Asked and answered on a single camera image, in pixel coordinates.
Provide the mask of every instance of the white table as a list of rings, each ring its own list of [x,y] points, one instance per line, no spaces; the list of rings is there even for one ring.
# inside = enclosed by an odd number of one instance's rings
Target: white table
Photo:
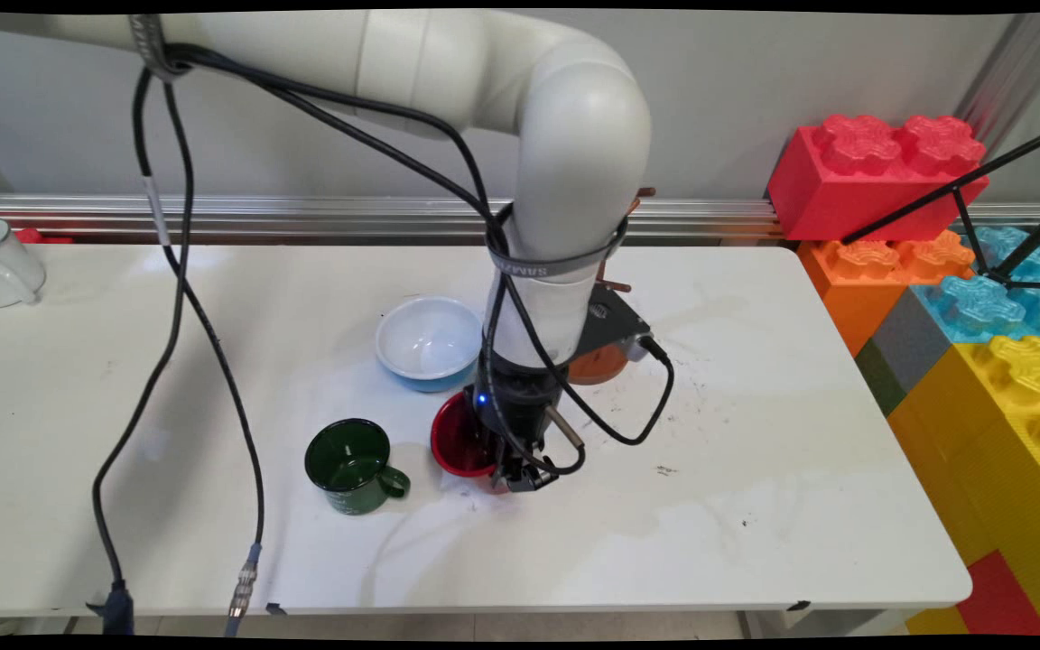
[[[37,307],[0,309],[0,617],[89,616],[110,572],[90,508],[100,463],[166,340],[160,249],[32,246]],[[606,276],[676,364],[673,398],[624,447],[570,400],[589,462],[537,493],[442,472],[428,431],[450,395],[380,366],[380,314],[436,292],[487,304],[480,248],[197,246],[189,277],[255,432],[267,521],[252,608],[287,613],[924,608],[970,581],[797,257],[627,248]],[[659,398],[651,358],[581,394],[626,435]],[[412,493],[338,515],[307,442],[375,420]],[[569,462],[563,437],[549,452]],[[136,613],[224,614],[255,529],[248,454],[214,355],[186,313],[104,489]]]

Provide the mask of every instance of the red cup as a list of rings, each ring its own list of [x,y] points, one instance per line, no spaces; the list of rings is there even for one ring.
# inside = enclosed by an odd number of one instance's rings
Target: red cup
[[[475,415],[468,407],[463,391],[451,395],[433,420],[433,457],[445,472],[474,478],[475,485],[498,494],[506,491],[503,482],[491,487],[491,473],[496,470],[488,445],[477,435]]]

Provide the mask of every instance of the metal rail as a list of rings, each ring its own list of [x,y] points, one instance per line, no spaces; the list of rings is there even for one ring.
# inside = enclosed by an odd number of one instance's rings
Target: metal rail
[[[492,202],[499,209],[508,199]],[[162,198],[177,230],[181,198]],[[1040,203],[974,203],[981,226],[1033,228]],[[141,196],[0,194],[0,218],[84,243],[153,243],[155,227]],[[961,231],[961,224],[951,228]],[[641,199],[627,245],[719,245],[756,239],[776,245],[783,235],[769,202]],[[454,199],[199,197],[196,243],[483,243],[483,224]]]

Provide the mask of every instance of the floor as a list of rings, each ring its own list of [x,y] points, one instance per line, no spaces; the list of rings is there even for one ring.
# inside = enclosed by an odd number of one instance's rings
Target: floor
[[[135,633],[223,636],[224,617],[139,617]],[[82,618],[72,633],[99,633],[102,620]],[[904,626],[892,634],[908,633]],[[358,641],[675,641],[743,639],[735,613],[367,614],[334,617],[248,617],[239,636]]]

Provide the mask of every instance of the gray lego brick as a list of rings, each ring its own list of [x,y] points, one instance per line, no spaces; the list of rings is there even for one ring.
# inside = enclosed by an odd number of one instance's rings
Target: gray lego brick
[[[872,341],[905,393],[917,386],[950,347],[948,337],[913,291],[901,293]]]

